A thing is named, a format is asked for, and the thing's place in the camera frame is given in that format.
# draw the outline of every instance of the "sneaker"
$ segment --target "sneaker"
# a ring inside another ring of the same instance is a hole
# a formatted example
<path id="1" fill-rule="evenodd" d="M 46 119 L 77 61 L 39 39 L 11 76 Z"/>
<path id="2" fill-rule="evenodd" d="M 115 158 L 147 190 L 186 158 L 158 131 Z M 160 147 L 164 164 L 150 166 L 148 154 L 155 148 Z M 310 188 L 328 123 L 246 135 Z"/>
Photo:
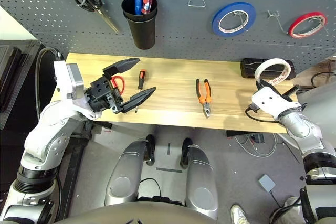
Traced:
<path id="1" fill-rule="evenodd" d="M 235 204 L 231 207 L 231 221 L 232 224 L 249 224 L 240 205 Z"/>

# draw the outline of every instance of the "pegboard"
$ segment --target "pegboard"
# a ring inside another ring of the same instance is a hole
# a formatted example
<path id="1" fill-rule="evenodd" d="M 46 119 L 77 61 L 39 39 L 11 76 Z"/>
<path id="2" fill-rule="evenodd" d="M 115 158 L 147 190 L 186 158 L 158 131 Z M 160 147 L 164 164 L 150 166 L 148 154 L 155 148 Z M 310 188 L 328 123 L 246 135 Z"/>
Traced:
<path id="1" fill-rule="evenodd" d="M 277 57 L 292 60 L 301 72 L 336 52 L 336 0 L 205 0 L 204 8 L 188 7 L 188 0 L 157 0 L 155 45 L 145 51 L 133 43 L 122 1 L 103 0 L 103 9 L 118 26 L 119 34 L 97 14 L 77 7 L 74 0 L 0 0 L 0 4 L 43 44 L 64 55 L 83 52 L 222 61 Z M 211 26 L 214 15 L 236 1 L 253 4 L 255 23 L 241 35 L 216 36 Z M 321 30 L 309 38 L 292 39 L 280 30 L 275 18 L 268 18 L 267 10 L 279 11 L 285 30 L 305 13 L 323 12 L 329 34 Z"/>

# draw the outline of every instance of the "pliers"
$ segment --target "pliers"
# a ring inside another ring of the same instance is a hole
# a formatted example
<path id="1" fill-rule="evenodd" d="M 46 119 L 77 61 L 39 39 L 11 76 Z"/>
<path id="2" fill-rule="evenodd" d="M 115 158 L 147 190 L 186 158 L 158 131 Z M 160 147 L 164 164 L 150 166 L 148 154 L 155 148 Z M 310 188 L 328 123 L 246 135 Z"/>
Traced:
<path id="1" fill-rule="evenodd" d="M 201 93 L 201 85 L 199 84 L 199 79 L 196 80 L 197 97 L 199 99 L 199 103 L 203 105 L 203 111 L 204 111 L 205 116 L 208 118 L 211 114 L 210 103 L 212 99 L 211 99 L 211 88 L 210 88 L 209 81 L 207 79 L 204 80 L 204 86 L 206 89 L 206 97 L 204 97 Z"/>

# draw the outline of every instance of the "white tape roll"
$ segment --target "white tape roll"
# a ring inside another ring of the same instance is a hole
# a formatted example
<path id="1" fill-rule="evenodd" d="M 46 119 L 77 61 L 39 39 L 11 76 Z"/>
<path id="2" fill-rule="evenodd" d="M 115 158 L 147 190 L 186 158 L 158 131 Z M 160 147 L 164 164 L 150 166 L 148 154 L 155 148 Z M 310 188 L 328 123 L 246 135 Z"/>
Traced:
<path id="1" fill-rule="evenodd" d="M 273 80 L 268 81 L 268 83 L 272 85 L 276 85 L 284 81 L 289 76 L 291 72 L 291 67 L 288 62 L 286 62 L 283 59 L 278 59 L 278 58 L 266 60 L 265 62 L 260 64 L 260 66 L 256 69 L 254 73 L 254 78 L 256 79 L 256 81 L 260 82 L 261 73 L 264 72 L 266 68 L 276 65 L 276 64 L 283 65 L 284 66 L 283 71 L 277 78 L 274 78 Z"/>

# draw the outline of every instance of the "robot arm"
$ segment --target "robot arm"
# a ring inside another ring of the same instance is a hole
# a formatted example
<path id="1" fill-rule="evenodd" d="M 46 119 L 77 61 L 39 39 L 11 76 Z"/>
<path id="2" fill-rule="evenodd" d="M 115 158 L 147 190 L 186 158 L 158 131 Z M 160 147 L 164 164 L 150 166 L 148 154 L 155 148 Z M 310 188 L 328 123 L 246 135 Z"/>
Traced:
<path id="1" fill-rule="evenodd" d="M 86 90 L 76 64 L 54 62 L 61 101 L 47 105 L 37 126 L 29 133 L 17 179 L 10 187 L 0 221 L 50 223 L 54 211 L 50 195 L 72 132 L 80 122 L 98 119 L 105 109 L 126 113 L 155 91 L 155 87 L 144 90 L 123 103 L 118 88 L 112 86 L 112 75 L 129 70 L 139 61 L 122 60 L 105 68 L 103 76 Z"/>
<path id="2" fill-rule="evenodd" d="M 261 80 L 249 106 L 262 109 L 282 124 L 292 137 L 303 158 L 307 186 L 301 189 L 302 211 L 306 223 L 336 217 L 336 151 L 324 140 L 320 128 L 302 114 L 302 106 L 281 95 Z"/>

